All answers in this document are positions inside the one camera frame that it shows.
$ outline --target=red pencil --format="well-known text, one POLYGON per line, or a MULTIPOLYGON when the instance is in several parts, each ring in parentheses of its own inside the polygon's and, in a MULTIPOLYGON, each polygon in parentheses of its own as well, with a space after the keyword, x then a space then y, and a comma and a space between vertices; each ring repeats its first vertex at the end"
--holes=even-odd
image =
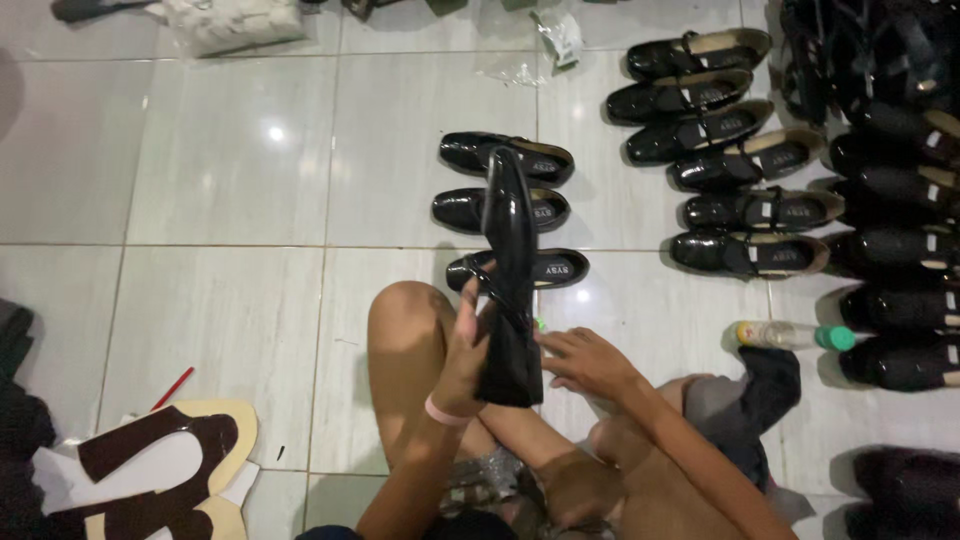
POLYGON ((167 390, 167 393, 166 393, 166 394, 163 394, 163 397, 160 398, 160 401, 156 402, 156 405, 154 405, 154 407, 151 408, 150 410, 151 410, 151 411, 157 410, 157 409, 161 408, 161 407, 163 406, 163 404, 167 403, 167 400, 170 399, 170 396, 172 396, 172 395, 174 394, 174 392, 177 391, 177 388, 180 388, 180 385, 183 384, 183 382, 186 380, 187 377, 190 377, 190 374, 191 374, 191 373, 193 373, 193 368, 192 368, 192 367, 191 367, 191 368, 188 368, 186 371, 184 371, 184 372, 183 372, 183 375, 181 375, 180 378, 177 379, 177 382, 174 382, 174 385, 171 386, 169 390, 167 390))

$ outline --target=green bottle cap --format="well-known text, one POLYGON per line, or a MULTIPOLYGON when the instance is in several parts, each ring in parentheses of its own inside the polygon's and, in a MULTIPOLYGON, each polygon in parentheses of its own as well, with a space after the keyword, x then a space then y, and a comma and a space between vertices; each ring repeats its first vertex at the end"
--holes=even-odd
POLYGON ((856 344, 856 336, 847 327, 820 327, 813 338, 817 345, 832 351, 849 351, 856 344))

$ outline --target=pink wristband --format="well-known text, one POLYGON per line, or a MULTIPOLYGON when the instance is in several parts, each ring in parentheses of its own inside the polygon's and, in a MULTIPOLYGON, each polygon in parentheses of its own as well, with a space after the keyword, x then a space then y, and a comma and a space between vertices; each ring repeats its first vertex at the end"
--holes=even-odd
POLYGON ((473 420, 472 417, 453 416, 452 414, 446 414, 442 410, 439 410, 436 405, 433 405, 433 394, 426 397, 423 408, 426 409, 426 413, 430 415, 430 418, 433 418, 444 426, 450 426, 452 428, 460 428, 469 424, 470 420, 473 420))

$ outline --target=hand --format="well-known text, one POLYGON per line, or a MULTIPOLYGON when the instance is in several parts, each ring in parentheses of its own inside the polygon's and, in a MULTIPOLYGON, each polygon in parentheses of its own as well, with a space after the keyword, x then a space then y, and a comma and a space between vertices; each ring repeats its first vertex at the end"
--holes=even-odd
POLYGON ((433 405, 441 412, 465 418, 475 416, 485 405, 473 398, 490 345, 490 336, 481 335, 477 322, 479 290, 480 281, 471 278, 460 293, 457 322, 446 344, 444 370, 433 389, 433 405))
POLYGON ((624 389, 645 380, 623 353, 596 332, 575 328, 537 334, 537 342, 553 357, 544 357, 543 369, 557 377, 552 388, 589 393, 617 401, 624 389))

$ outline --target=white label tag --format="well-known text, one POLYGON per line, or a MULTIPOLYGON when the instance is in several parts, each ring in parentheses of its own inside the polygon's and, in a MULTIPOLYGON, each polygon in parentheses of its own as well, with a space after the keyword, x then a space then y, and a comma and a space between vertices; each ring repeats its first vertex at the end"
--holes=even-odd
POLYGON ((940 142, 940 137, 942 136, 944 136, 944 134, 938 132, 937 130, 933 130, 930 132, 930 135, 926 136, 926 145, 930 148, 933 148, 938 142, 940 142))

